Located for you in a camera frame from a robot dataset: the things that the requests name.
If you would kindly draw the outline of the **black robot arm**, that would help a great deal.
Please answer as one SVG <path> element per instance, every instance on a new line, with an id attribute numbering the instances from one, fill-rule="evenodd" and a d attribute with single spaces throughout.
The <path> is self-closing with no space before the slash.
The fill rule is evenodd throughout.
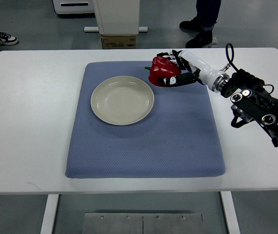
<path id="1" fill-rule="evenodd" d="M 220 94 L 230 98 L 234 118 L 231 126 L 240 128 L 243 125 L 255 121 L 269 135 L 275 147 L 278 147 L 278 99 L 271 96 L 264 87 L 265 81 L 255 77 L 243 69 L 238 69 L 234 64 L 234 48 L 228 43 L 225 47 L 229 66 L 236 71 L 232 77 L 225 82 Z"/>

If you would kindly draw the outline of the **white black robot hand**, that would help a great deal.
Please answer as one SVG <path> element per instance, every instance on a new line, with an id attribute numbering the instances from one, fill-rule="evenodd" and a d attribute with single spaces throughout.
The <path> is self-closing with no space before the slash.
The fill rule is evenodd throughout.
<path id="1" fill-rule="evenodd" d="M 217 93 L 230 79 L 224 71 L 212 69 L 206 62 L 186 50 L 172 50 L 157 55 L 170 60 L 183 71 L 180 75 L 159 78 L 158 83 L 164 84 L 166 87 L 177 87 L 199 82 Z"/>

